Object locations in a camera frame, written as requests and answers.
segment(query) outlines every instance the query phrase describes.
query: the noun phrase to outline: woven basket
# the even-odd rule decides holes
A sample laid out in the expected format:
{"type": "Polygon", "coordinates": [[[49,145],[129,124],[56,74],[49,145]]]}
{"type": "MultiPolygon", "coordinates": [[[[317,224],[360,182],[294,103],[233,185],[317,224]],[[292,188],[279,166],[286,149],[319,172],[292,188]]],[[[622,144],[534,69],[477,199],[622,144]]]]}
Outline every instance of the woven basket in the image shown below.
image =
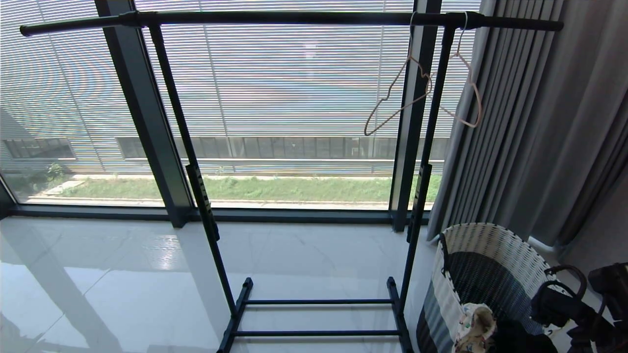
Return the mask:
{"type": "Polygon", "coordinates": [[[530,334],[530,301],[545,281],[545,260],[515,233],[495,224],[454,225],[440,234],[430,287],[416,329],[422,353],[452,351],[462,304],[485,303],[499,321],[521,322],[530,334]]]}

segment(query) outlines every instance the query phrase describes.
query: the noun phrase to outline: black metal clothes rack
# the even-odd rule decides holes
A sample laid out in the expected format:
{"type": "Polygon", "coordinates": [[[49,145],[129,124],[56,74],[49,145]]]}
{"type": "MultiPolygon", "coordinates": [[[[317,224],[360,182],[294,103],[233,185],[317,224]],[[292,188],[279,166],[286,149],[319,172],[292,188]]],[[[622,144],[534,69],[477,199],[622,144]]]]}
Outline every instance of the black metal clothes rack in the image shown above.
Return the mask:
{"type": "Polygon", "coordinates": [[[190,162],[185,167],[192,192],[200,210],[203,228],[207,235],[209,247],[220,278],[220,284],[225,293],[225,299],[231,314],[225,329],[219,353],[228,353],[236,337],[322,337],[322,336],[398,336],[404,353],[411,353],[410,335],[404,318],[404,308],[408,297],[408,287],[420,229],[420,218],[423,215],[425,199],[430,182],[432,165],[428,163],[430,150],[436,128],[436,117],[440,106],[445,73],[452,49],[455,30],[458,28],[474,29],[480,27],[515,28],[521,30],[559,31],[563,24],[556,21],[535,19],[488,17],[475,12],[425,14],[415,13],[313,13],[313,12],[284,12],[284,11],[234,11],[234,12],[140,12],[131,11],[117,16],[73,19],[21,26],[20,32],[24,36],[37,35],[58,31],[82,30],[87,28],[103,28],[110,26],[148,27],[154,43],[159,65],[164,76],[168,96],[175,114],[177,126],[181,132],[183,145],[190,162]],[[190,132],[188,130],[183,108],[176,91],[175,80],[172,75],[168,55],[164,46],[161,32],[162,24],[334,24],[334,25],[396,25],[396,26],[444,26],[442,51],[438,62],[436,83],[430,107],[430,115],[426,131],[425,146],[419,169],[419,187],[416,189],[413,202],[413,212],[408,227],[408,257],[404,270],[401,292],[398,292],[393,277],[388,277],[388,299],[338,299],[338,300],[250,300],[249,295],[253,288],[253,280],[246,278],[240,295],[235,300],[229,287],[229,280],[222,262],[218,247],[219,232],[214,220],[207,193],[203,184],[200,169],[190,132]],[[390,305],[396,322],[396,330],[312,330],[312,331],[240,331],[239,324],[245,309],[253,305],[390,305]]]}

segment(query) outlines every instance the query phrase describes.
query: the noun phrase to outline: patterned cloth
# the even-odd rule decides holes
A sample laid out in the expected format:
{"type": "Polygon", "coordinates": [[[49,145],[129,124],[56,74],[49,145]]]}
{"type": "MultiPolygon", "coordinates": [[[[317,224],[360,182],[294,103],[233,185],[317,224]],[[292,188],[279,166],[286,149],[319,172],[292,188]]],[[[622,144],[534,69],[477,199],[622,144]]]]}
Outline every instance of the patterned cloth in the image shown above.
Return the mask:
{"type": "Polygon", "coordinates": [[[452,353],[487,352],[493,344],[490,336],[497,327],[493,311],[484,304],[467,303],[462,306],[462,312],[452,353]]]}

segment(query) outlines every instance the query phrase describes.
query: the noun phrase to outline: sheer curtain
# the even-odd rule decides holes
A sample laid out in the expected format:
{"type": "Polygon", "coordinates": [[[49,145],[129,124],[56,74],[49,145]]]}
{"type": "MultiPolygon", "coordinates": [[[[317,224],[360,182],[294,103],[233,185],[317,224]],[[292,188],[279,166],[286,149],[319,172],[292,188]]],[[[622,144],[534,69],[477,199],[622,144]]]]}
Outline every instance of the sheer curtain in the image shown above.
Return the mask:
{"type": "MultiPolygon", "coordinates": [[[[565,28],[478,32],[484,121],[452,132],[429,235],[493,222],[523,238],[567,244],[616,188],[628,160],[628,3],[484,1],[483,8],[560,19],[565,28]]],[[[458,113],[472,120],[470,95],[467,87],[458,113]]]]}

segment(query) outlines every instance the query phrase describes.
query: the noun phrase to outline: tile floor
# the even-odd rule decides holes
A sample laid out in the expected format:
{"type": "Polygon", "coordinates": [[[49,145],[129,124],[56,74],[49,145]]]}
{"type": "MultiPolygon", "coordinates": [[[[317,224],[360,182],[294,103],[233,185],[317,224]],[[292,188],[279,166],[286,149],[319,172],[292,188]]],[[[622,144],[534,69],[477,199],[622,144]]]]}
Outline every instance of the tile floor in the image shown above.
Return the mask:
{"type": "MultiPolygon", "coordinates": [[[[1,352],[214,352],[229,321],[199,223],[8,218],[0,222],[1,352]]],[[[388,298],[407,243],[389,226],[220,224],[234,295],[388,298]]],[[[435,247],[417,252],[411,336],[435,247]]],[[[388,306],[250,308],[242,330],[395,329],[388,306]]],[[[237,339],[232,352],[400,352],[396,337],[237,339]]]]}

